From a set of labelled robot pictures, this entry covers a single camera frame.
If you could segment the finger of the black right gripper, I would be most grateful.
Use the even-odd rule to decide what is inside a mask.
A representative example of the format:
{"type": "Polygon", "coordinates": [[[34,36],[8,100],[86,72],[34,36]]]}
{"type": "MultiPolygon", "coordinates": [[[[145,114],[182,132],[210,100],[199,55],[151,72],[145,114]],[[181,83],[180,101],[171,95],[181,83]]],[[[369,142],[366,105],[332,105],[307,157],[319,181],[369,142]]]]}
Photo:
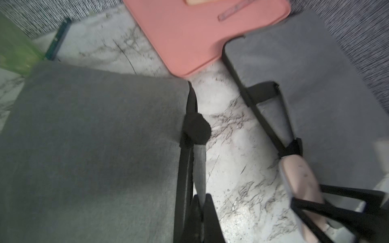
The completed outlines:
{"type": "Polygon", "coordinates": [[[362,212],[357,212],[330,204],[293,198],[291,208],[320,243],[332,243],[333,240],[319,228],[308,213],[340,223],[355,236],[355,240],[364,240],[368,243],[389,241],[389,212],[381,207],[381,201],[368,200],[362,212]]]}
{"type": "Polygon", "coordinates": [[[365,202],[365,210],[376,210],[382,205],[385,193],[378,190],[347,188],[320,184],[323,193],[360,199],[365,202]]]}

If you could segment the pink computer mouse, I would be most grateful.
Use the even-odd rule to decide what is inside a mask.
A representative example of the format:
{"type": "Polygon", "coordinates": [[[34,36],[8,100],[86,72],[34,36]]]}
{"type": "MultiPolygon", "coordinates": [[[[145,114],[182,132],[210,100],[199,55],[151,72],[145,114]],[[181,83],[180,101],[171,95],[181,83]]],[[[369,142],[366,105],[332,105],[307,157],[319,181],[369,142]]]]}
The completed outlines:
{"type": "MultiPolygon", "coordinates": [[[[290,155],[279,161],[279,172],[289,199],[293,197],[324,204],[319,183],[307,161],[299,155],[290,155]]],[[[321,229],[326,229],[326,219],[315,213],[306,212],[321,229]]],[[[298,229],[306,243],[318,243],[317,237],[294,213],[298,229]]]]}

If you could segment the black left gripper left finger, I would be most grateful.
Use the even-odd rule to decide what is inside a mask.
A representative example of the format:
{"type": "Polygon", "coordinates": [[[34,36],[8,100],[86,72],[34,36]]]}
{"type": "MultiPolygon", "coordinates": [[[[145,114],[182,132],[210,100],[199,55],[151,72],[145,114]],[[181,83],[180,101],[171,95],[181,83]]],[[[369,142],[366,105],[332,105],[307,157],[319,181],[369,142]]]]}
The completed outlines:
{"type": "Polygon", "coordinates": [[[202,242],[202,209],[198,195],[193,197],[189,208],[189,215],[185,222],[181,243],[202,242]]]}

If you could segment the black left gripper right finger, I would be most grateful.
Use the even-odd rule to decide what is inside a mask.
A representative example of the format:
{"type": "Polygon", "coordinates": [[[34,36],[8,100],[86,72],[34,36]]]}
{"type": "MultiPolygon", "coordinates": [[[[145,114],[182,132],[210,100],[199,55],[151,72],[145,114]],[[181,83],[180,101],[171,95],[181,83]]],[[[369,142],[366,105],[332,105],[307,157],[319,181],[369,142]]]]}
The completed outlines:
{"type": "Polygon", "coordinates": [[[204,243],[226,243],[211,194],[206,194],[204,211],[204,243]]]}

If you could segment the grey laptop bag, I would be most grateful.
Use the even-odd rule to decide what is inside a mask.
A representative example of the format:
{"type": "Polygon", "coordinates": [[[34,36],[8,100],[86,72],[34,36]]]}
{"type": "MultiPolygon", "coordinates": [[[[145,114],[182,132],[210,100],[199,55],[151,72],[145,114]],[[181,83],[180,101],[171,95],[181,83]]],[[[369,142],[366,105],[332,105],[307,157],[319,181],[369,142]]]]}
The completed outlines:
{"type": "Polygon", "coordinates": [[[1,242],[179,242],[196,112],[186,80],[40,62],[1,131],[1,242]]]}
{"type": "Polygon", "coordinates": [[[325,185],[381,182],[388,114],[313,11],[226,42],[222,59],[279,157],[302,156],[325,185]]]}

